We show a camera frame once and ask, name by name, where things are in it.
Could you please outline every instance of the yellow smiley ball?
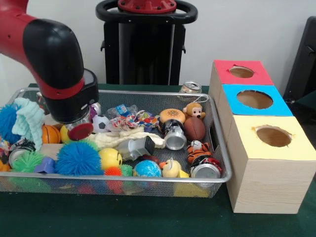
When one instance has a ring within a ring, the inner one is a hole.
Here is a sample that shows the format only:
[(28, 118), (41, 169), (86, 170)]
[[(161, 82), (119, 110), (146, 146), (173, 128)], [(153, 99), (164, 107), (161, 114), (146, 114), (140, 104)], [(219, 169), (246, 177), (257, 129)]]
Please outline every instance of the yellow smiley ball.
[(68, 144), (71, 142), (70, 138), (68, 137), (68, 129), (66, 126), (62, 126), (60, 129), (60, 138), (62, 143)]
[(110, 167), (120, 167), (122, 164), (122, 156), (113, 148), (105, 148), (99, 151), (101, 157), (101, 169), (106, 170)]

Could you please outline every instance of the brown football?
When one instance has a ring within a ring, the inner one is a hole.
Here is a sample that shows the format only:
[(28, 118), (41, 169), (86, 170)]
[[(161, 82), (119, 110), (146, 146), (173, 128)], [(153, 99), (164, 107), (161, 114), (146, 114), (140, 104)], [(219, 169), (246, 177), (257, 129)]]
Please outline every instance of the brown football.
[(205, 136), (205, 126), (202, 120), (196, 117), (188, 118), (184, 123), (184, 131), (189, 141), (202, 141)]

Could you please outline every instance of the red box top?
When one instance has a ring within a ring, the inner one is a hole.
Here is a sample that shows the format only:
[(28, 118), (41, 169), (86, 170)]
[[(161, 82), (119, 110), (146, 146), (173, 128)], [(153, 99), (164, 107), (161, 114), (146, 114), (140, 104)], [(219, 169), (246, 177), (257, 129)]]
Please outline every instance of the red box top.
[(222, 84), (274, 85), (260, 61), (214, 60)]

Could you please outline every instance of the basket rim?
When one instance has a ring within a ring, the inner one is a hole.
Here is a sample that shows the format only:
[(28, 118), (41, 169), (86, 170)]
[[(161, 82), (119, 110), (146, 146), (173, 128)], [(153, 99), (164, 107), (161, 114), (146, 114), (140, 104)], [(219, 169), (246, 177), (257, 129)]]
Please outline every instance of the basket rim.
[[(22, 97), (26, 91), (40, 91), (36, 87), (25, 87), (17, 90), (8, 104), (13, 103), (14, 99)], [(149, 91), (125, 91), (125, 90), (99, 90), (101, 93), (111, 94), (143, 94), (143, 95), (172, 95), (172, 96), (194, 96), (205, 98), (210, 103), (215, 130), (218, 136), (219, 146), (222, 153), (223, 162), (226, 169), (226, 175), (218, 179), (200, 179), (200, 178), (164, 178), (164, 177), (134, 177), (134, 176), (105, 176), (105, 175), (81, 175), (71, 176), (62, 174), (40, 174), (40, 173), (21, 173), (21, 172), (0, 172), (0, 177), (22, 177), (22, 178), (42, 178), (42, 179), (78, 179), (78, 180), (114, 180), (114, 181), (136, 181), (136, 182), (174, 182), (174, 183), (225, 183), (232, 177), (232, 168), (229, 155), (223, 138), (223, 132), (217, 114), (214, 99), (208, 94), (203, 93), (178, 93), (178, 92), (149, 92)]]

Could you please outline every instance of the plush tiger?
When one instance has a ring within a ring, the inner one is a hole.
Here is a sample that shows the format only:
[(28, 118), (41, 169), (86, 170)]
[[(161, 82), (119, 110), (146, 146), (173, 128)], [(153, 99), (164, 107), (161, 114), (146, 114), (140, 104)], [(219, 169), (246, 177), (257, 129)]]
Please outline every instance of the plush tiger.
[(191, 143), (191, 145), (187, 146), (187, 151), (189, 153), (188, 162), (190, 164), (192, 164), (194, 159), (199, 157), (199, 156), (202, 156), (202, 155), (211, 156), (212, 155), (212, 152), (209, 151), (209, 144), (207, 142), (205, 142), (205, 143), (200, 142), (198, 144), (195, 144), (194, 142), (195, 141), (193, 141)]

